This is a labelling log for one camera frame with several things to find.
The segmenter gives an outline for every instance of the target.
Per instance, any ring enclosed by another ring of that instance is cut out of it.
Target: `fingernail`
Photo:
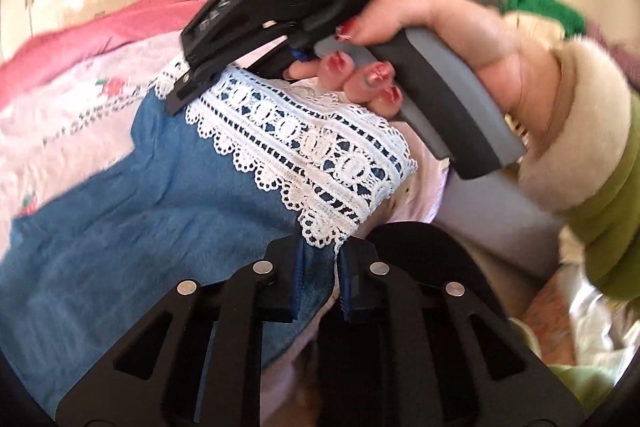
[[[344,72],[347,61],[345,60],[343,55],[343,52],[337,51],[333,52],[329,56],[327,68],[329,68],[329,71],[331,71],[333,74],[342,74]]]
[[[386,84],[394,74],[394,67],[389,62],[379,62],[365,75],[364,81],[369,87],[380,87]]]
[[[356,31],[356,26],[358,25],[358,18],[352,17],[347,22],[345,22],[342,26],[338,26],[335,29],[335,40],[338,42],[350,41],[353,39],[353,35]]]
[[[380,93],[380,96],[382,96],[382,98],[384,98],[388,103],[393,105],[398,103],[398,100],[400,100],[402,93],[400,93],[400,89],[398,89],[398,86],[391,86],[387,87],[382,93]]]

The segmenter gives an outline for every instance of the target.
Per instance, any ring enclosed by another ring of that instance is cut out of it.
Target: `embroidered flower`
[[[123,78],[101,78],[95,83],[96,86],[102,86],[100,95],[105,94],[107,98],[114,98],[122,94],[122,89],[127,85],[127,81]]]
[[[35,192],[30,192],[30,194],[25,195],[22,198],[22,203],[20,204],[20,211],[18,212],[18,217],[31,216],[31,214],[35,214],[38,209],[38,197]]]

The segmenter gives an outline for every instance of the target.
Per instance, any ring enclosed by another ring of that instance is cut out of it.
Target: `blue denim fabric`
[[[294,229],[278,190],[262,192],[153,93],[134,151],[13,223],[0,264],[0,349],[31,396],[60,399],[178,281],[228,279]],[[262,363],[309,324],[334,284],[333,247],[305,246],[299,320],[266,324]]]

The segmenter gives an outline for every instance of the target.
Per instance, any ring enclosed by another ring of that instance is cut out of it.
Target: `hand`
[[[337,38],[379,44],[411,26],[433,29],[471,67],[503,112],[518,119],[534,138],[545,136],[560,81],[559,64],[487,8],[469,0],[372,0],[337,29]],[[312,76],[325,89],[343,90],[351,102],[385,118],[402,104],[388,62],[356,69],[348,55],[336,52],[322,60],[295,62],[286,72],[289,80]]]

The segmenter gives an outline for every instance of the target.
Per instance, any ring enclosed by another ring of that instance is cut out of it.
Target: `lace trim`
[[[160,99],[188,69],[179,57],[152,81]],[[280,190],[300,212],[306,241],[336,251],[415,170],[402,134],[334,92],[266,81],[235,66],[194,100],[186,121],[233,154],[238,171],[254,172],[264,191]]]

